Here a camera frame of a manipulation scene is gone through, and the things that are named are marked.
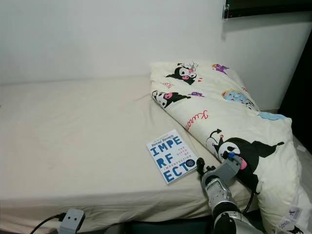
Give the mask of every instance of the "bed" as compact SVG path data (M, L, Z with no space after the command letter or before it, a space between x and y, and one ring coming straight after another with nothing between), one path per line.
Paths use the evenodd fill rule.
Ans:
M81 231L211 213L197 173L168 186L146 148L176 129L219 164L152 100L148 76L5 85L0 104L1 230L29 233L72 207L85 211ZM243 209L250 191L237 180L230 189ZM49 221L38 233L58 227Z

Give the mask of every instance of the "white book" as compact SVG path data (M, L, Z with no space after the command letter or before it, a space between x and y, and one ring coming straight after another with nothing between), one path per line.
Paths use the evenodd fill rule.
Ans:
M147 148L167 184L196 168L197 157L176 130L149 142Z

